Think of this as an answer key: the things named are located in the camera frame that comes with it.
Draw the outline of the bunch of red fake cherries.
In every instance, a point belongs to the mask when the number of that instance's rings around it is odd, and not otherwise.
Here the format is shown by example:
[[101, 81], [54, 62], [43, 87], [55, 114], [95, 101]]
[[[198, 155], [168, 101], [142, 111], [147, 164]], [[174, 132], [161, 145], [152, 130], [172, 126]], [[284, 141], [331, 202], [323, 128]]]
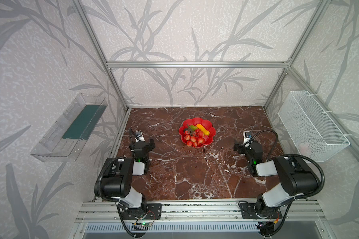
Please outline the bunch of red fake cherries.
[[211, 133], [207, 130], [185, 128], [180, 131], [182, 133], [181, 139], [189, 147], [200, 148], [211, 144], [213, 138]]

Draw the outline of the green yellow fake cucumber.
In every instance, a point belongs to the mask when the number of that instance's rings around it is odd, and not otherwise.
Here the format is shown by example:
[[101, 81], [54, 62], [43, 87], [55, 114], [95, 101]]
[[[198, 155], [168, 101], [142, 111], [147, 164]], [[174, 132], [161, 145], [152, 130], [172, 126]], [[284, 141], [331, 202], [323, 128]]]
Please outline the green yellow fake cucumber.
[[190, 125], [188, 126], [189, 129], [191, 129], [192, 131], [197, 131], [198, 128], [195, 125]]

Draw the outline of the orange yellow fake squash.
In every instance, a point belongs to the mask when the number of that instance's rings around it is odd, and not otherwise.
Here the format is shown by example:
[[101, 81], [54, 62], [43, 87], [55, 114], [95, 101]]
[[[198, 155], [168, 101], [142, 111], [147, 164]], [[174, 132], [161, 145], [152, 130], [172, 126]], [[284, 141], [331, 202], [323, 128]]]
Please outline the orange yellow fake squash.
[[209, 136], [210, 132], [202, 125], [202, 124], [197, 124], [196, 127], [202, 131], [204, 133], [204, 135]]

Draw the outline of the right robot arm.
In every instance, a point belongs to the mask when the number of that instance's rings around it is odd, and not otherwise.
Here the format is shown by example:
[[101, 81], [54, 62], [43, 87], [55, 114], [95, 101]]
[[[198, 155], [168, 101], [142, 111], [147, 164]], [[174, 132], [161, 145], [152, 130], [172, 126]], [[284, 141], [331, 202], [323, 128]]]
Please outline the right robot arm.
[[233, 150], [243, 154], [247, 168], [254, 177], [278, 176], [279, 183], [258, 196], [253, 209], [257, 214], [275, 211], [289, 206], [298, 199], [318, 194], [325, 185], [325, 174], [320, 165], [311, 158], [300, 154], [284, 154], [263, 162], [263, 147], [248, 140], [234, 141]]

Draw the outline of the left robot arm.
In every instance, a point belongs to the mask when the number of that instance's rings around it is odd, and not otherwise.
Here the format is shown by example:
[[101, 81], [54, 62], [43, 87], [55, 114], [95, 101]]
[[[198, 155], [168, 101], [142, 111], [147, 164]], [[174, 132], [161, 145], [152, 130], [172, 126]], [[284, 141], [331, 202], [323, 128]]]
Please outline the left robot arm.
[[147, 210], [146, 198], [132, 187], [133, 176], [146, 175], [150, 167], [149, 152], [155, 149], [153, 139], [139, 140], [130, 145], [132, 157], [106, 159], [94, 185], [94, 194], [114, 202], [124, 210]]

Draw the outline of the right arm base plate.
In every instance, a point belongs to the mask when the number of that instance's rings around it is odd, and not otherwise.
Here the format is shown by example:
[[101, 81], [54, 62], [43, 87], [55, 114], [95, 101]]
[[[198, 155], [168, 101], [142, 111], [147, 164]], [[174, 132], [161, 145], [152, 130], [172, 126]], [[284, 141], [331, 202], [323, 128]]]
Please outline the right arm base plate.
[[263, 219], [263, 220], [279, 220], [283, 218], [279, 207], [270, 208], [262, 203], [249, 203], [247, 201], [238, 202], [243, 219]]

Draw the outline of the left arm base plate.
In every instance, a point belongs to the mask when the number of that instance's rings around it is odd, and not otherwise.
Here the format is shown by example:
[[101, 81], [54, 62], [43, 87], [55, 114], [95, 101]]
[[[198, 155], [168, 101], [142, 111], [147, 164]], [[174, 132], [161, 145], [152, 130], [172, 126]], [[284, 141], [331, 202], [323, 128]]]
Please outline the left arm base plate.
[[148, 220], [159, 220], [162, 213], [162, 204], [148, 203], [135, 209], [123, 209], [121, 215], [124, 220], [136, 220], [139, 218]]

